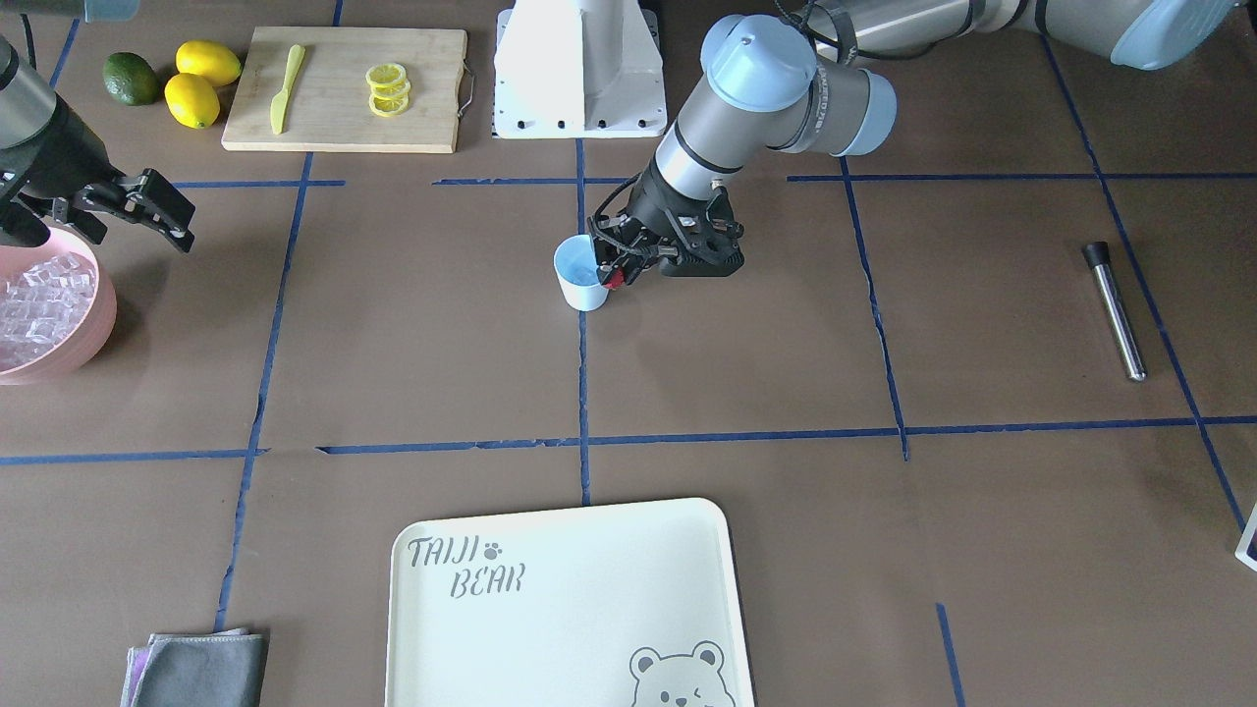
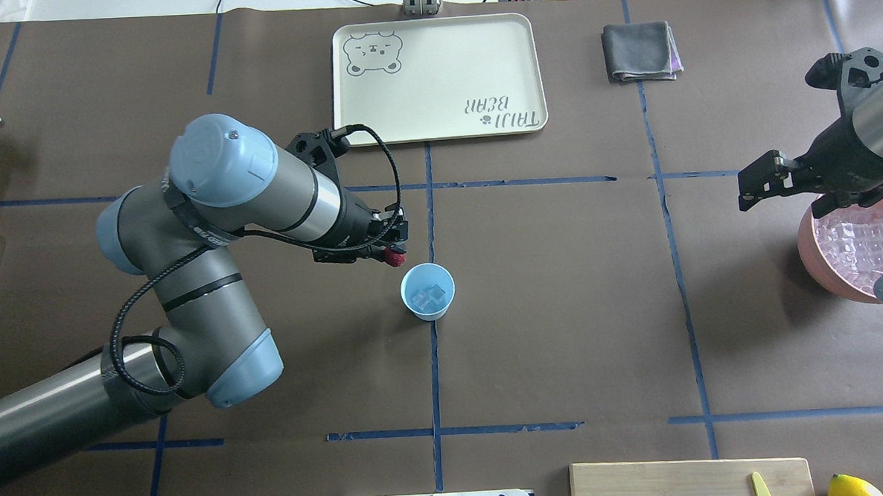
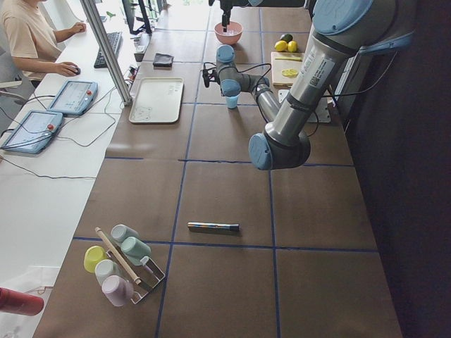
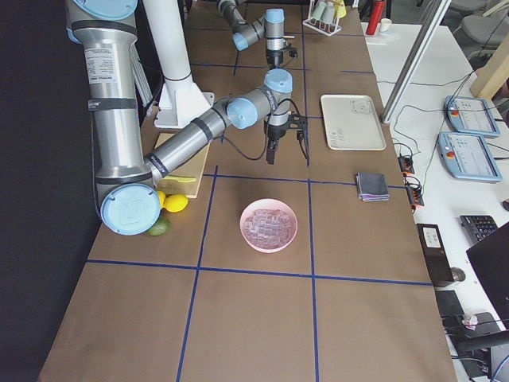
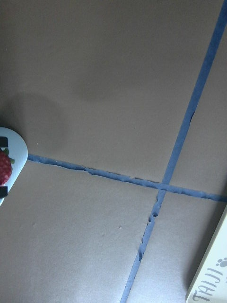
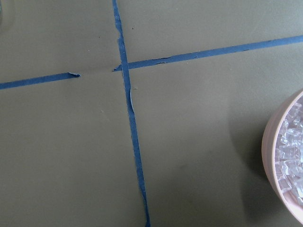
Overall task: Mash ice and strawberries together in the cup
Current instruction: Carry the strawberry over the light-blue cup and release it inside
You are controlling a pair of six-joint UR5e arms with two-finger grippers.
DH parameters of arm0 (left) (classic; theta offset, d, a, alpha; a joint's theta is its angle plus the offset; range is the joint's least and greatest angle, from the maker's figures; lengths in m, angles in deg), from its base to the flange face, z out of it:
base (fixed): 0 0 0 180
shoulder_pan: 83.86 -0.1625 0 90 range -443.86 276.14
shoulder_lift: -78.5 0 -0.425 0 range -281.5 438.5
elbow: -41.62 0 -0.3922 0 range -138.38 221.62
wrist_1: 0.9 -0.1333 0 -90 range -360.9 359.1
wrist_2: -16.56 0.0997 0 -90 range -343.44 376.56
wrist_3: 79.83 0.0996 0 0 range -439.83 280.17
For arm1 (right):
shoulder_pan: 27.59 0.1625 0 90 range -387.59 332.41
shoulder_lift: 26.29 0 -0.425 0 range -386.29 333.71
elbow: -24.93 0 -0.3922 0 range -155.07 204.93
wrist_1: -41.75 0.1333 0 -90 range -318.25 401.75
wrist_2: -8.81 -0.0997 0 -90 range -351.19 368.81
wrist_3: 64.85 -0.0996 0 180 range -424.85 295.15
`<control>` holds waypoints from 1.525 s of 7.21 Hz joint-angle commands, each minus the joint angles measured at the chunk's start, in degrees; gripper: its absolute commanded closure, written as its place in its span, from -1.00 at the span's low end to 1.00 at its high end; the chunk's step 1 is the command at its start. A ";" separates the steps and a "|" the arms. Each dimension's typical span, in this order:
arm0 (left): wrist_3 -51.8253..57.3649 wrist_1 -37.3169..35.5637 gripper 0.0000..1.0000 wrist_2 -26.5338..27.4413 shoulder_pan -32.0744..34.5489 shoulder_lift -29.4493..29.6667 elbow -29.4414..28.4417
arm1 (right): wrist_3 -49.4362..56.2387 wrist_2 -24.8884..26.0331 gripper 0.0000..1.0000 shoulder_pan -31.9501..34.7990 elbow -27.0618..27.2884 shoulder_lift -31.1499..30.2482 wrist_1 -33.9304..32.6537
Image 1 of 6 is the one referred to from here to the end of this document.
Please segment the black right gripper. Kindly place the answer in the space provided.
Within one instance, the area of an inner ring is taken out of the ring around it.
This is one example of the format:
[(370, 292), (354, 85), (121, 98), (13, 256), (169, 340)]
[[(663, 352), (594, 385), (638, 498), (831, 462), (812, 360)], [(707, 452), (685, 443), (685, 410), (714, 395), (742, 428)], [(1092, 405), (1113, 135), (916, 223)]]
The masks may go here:
[(107, 226), (75, 200), (85, 187), (102, 185), (109, 191), (122, 176), (103, 140), (58, 97), (44, 130), (3, 148), (3, 247), (45, 245), (50, 238), (45, 218), (101, 245)]

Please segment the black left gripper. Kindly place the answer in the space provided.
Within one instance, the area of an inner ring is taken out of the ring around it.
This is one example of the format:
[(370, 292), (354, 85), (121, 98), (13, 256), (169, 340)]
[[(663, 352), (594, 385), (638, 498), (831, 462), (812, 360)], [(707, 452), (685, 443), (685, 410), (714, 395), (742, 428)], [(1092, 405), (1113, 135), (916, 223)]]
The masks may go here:
[(623, 228), (611, 221), (590, 223), (601, 286), (616, 269), (623, 269), (625, 286), (632, 286), (660, 260), (660, 255), (649, 253), (651, 247), (672, 245), (678, 253), (694, 255), (688, 238), (680, 237), (685, 230), (680, 219), (694, 218), (699, 211), (695, 198), (672, 187), (657, 161), (650, 161), (628, 194), (625, 209), (628, 220)]

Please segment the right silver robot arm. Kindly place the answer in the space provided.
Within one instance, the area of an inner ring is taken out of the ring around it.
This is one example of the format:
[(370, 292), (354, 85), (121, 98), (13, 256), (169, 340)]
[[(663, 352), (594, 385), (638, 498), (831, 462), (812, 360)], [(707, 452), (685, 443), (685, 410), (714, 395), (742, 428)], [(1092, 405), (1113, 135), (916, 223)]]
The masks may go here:
[(3, 245), (44, 247), (48, 218), (101, 245), (107, 228), (75, 203), (88, 187), (119, 196), (106, 143), (18, 48), (3, 42)]

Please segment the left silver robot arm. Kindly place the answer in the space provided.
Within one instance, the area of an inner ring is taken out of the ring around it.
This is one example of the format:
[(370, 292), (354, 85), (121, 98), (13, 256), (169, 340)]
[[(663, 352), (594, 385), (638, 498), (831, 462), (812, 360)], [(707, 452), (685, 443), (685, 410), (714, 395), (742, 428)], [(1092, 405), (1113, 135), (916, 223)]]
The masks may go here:
[(728, 15), (706, 31), (703, 75), (628, 201), (588, 220), (605, 288), (740, 269), (728, 187), (762, 148), (835, 157), (875, 151), (897, 94), (872, 60), (908, 60), (974, 31), (1022, 28), (1117, 65), (1154, 70), (1194, 52), (1231, 1), (810, 1), (798, 13)]

